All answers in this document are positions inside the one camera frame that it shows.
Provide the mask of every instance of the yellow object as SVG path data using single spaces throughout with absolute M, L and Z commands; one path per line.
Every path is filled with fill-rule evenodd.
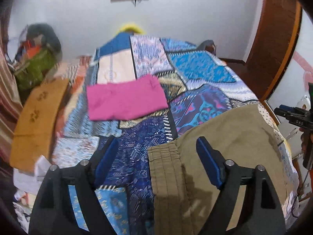
M 36 87 L 30 93 L 15 127 L 10 165 L 33 172 L 43 155 L 50 158 L 55 118 L 68 87 L 68 79 Z
M 137 26 L 135 23 L 127 23 L 127 24 L 123 25 L 118 30 L 118 33 L 121 33 L 121 32 L 134 32 L 137 34 L 145 34 L 145 32 L 139 26 Z

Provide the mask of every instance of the cream fabric patch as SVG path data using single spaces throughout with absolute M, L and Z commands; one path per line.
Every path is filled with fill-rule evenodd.
M 130 49 L 100 58 L 98 84 L 121 83 L 132 80 L 136 80 L 136 77 Z

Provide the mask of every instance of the light blue fabric with yellow print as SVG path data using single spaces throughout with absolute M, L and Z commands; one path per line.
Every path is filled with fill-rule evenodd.
M 78 226 L 89 231 L 80 209 L 75 186 L 69 185 L 68 191 Z M 95 193 L 106 217 L 117 235 L 129 235 L 127 195 L 125 188 L 97 189 Z

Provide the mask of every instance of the hand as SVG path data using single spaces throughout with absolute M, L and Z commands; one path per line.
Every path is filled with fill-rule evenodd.
M 302 141 L 302 144 L 301 144 L 301 151 L 302 153 L 305 153 L 306 152 L 306 146 L 308 144 L 308 137 L 310 136 L 311 138 L 311 141 L 313 142 L 313 133 L 309 132 L 308 130 L 306 129 L 303 129 L 303 128 L 300 128 L 299 129 L 301 132 L 304 132 L 302 135 L 301 135 L 301 141 Z

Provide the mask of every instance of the brown garment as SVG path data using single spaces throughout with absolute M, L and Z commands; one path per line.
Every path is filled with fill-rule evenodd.
M 281 204 L 292 191 L 281 163 L 273 128 L 259 114 L 257 105 L 229 110 L 178 139 L 148 149 L 154 199 L 155 235 L 198 234 L 218 197 L 196 152 L 204 136 L 225 159 L 243 167 L 265 166 Z M 241 186 L 228 229 L 237 225 L 245 187 Z
M 49 160 L 55 118 L 67 87 L 68 79 L 65 79 L 32 90 L 15 127 L 10 155 L 12 167 L 33 172 L 40 155 Z

